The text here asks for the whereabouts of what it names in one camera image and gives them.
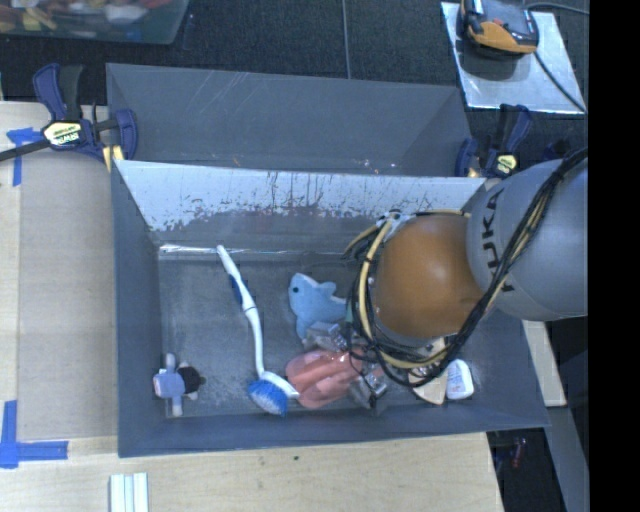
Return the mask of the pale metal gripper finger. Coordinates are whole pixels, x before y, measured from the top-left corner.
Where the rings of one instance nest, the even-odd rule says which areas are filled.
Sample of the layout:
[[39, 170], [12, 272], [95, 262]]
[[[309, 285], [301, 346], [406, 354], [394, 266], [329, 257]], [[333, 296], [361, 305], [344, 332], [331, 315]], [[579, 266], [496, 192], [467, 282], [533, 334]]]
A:
[[359, 375], [349, 385], [350, 398], [364, 409], [375, 409], [377, 402], [388, 391], [388, 384], [384, 376], [378, 377], [373, 373]]
[[347, 341], [339, 323], [315, 322], [306, 331], [303, 348], [344, 351], [347, 349]]

